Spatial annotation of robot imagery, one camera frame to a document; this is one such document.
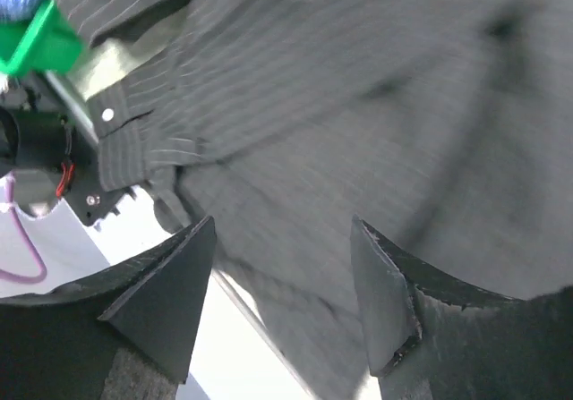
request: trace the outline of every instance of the gray shirt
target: gray shirt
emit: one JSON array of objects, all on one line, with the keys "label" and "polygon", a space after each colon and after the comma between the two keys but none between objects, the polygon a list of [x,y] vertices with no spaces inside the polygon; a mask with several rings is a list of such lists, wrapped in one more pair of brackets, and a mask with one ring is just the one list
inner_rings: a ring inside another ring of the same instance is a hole
[{"label": "gray shirt", "polygon": [[[93,44],[163,1],[58,4]],[[190,0],[170,46],[90,101],[101,182],[213,215],[218,268],[287,359],[319,398],[354,398],[353,214],[499,293],[570,283],[572,5]]]}]

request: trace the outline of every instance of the screw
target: screw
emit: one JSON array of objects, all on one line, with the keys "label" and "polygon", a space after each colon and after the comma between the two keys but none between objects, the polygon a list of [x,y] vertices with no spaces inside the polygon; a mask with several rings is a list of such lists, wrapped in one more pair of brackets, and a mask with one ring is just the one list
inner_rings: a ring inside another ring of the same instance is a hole
[{"label": "screw", "polygon": [[88,206],[97,206],[99,204],[99,196],[97,194],[88,196],[86,203],[88,203]]}]

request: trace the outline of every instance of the white button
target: white button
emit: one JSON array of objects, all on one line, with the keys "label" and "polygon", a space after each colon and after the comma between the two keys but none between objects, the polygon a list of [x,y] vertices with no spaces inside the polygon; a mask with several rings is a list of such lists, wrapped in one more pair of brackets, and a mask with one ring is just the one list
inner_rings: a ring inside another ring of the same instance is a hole
[{"label": "white button", "polygon": [[114,119],[115,112],[113,109],[104,109],[104,112],[101,113],[101,119],[104,120],[106,123]]}]

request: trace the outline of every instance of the pink cable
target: pink cable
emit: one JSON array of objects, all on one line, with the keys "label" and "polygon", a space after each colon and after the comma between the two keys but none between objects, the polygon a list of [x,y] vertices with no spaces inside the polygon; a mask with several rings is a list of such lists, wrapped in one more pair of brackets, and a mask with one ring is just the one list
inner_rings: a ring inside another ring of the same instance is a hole
[{"label": "pink cable", "polygon": [[39,255],[39,252],[34,246],[34,243],[32,243],[32,240],[28,236],[28,233],[26,233],[26,229],[22,225],[20,217],[18,217],[18,212],[16,211],[16,206],[14,204],[14,183],[16,182],[16,178],[14,178],[13,174],[10,173],[7,176],[5,176],[4,179],[6,180],[5,197],[6,197],[6,203],[9,205],[8,212],[10,212],[10,215],[12,217],[14,225],[18,229],[20,237],[26,244],[26,247],[30,251],[30,254],[34,258],[34,260],[38,263],[40,272],[38,275],[35,275],[34,277],[26,277],[24,275],[18,275],[16,273],[8,272],[7,270],[3,270],[0,268],[0,278],[6,281],[14,282],[16,284],[24,284],[24,285],[39,284],[44,279],[46,279],[47,276],[46,263],[44,263],[44,260]]}]

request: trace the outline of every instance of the green plastic object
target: green plastic object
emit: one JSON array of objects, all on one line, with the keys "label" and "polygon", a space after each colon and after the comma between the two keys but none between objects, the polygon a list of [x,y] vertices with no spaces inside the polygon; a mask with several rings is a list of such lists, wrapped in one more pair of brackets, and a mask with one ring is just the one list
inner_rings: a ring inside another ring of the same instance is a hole
[{"label": "green plastic object", "polygon": [[30,71],[66,73],[82,50],[55,0],[45,0],[29,21],[0,24],[0,72],[9,76]]}]

